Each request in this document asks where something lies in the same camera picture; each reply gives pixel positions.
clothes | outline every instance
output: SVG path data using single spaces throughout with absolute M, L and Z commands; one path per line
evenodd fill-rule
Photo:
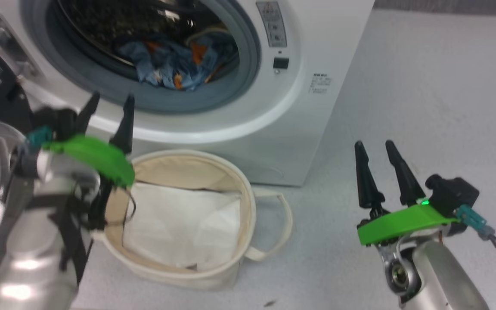
M 191 36 L 187 43 L 189 47 L 164 34 L 154 34 L 125 43 L 117 52 L 131 59 L 139 82 L 187 91 L 208 83 L 222 65 L 238 54 L 233 36 L 222 29 L 205 30 Z

warning label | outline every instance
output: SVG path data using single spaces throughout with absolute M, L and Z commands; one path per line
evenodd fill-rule
M 326 94 L 329 90 L 332 78 L 325 73 L 313 73 L 311 85 L 309 86 L 309 94 Z

white floor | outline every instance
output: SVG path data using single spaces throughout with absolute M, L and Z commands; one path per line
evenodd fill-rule
M 413 172 L 461 176 L 480 189 L 474 209 L 496 228 L 496 18 L 374 11 L 303 188 L 282 189 L 296 220 L 268 261 L 245 261 L 230 291 L 196 292 L 140 280 L 95 245 L 75 306 L 173 310 L 394 310 L 374 249 L 358 243 L 353 144 L 363 140 L 389 210 L 399 192 L 384 142 Z M 269 247 L 278 209 L 258 210 L 254 243 Z M 496 252 L 468 230 L 447 245 L 496 310 Z

green plastic part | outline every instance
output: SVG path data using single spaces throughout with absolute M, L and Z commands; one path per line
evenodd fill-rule
M 95 137 L 74 136 L 67 141 L 45 143 L 43 149 L 65 153 L 93 167 L 118 187 L 127 187 L 135 180 L 135 171 L 122 151 Z
M 357 234 L 361 245 L 375 245 L 408 233 L 458 221 L 456 218 L 444 217 L 431 205 L 414 205 L 372 220 L 357 229 Z

white washing machine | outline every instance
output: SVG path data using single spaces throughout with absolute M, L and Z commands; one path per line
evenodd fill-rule
M 103 100 L 89 133 L 108 139 L 122 118 L 120 104 L 132 93 L 133 157 L 199 149 L 228 159 L 254 183 L 278 185 L 303 184 L 374 3 L 137 0 L 172 19 L 185 18 L 176 14 L 183 9 L 190 9 L 186 16 L 211 11 L 235 39 L 236 63 L 185 92 L 140 84 L 134 67 L 85 33 L 97 37 L 99 27 L 108 31 L 112 22 L 94 18 L 91 29 L 81 28 L 67 12 L 71 1 L 77 14 L 88 15 L 78 8 L 80 0 L 0 0 L 0 54 L 23 75 L 34 108 L 79 110 L 97 90 Z M 108 3 L 112 9 L 120 0 Z M 142 23 L 146 12 L 138 10 L 130 22 Z

